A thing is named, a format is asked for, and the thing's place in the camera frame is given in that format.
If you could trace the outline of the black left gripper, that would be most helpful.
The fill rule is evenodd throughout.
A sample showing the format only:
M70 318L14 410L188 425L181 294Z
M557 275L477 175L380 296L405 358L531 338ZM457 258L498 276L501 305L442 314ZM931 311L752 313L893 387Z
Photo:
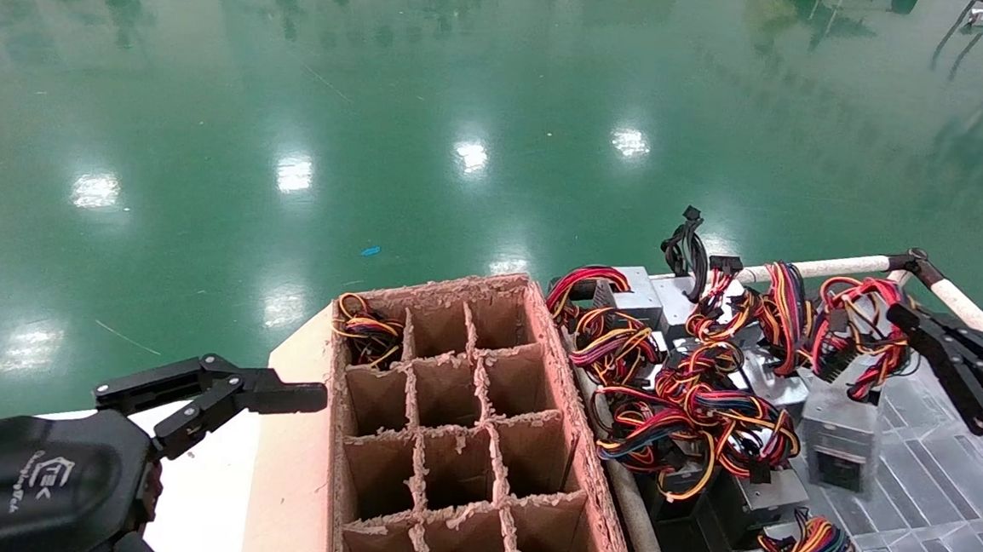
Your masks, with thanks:
M329 394L206 354L104 381L94 398L109 411L0 418L0 552L155 552L144 531L162 493L157 457L183 456L241 412L317 413ZM153 440L125 417L180 401Z

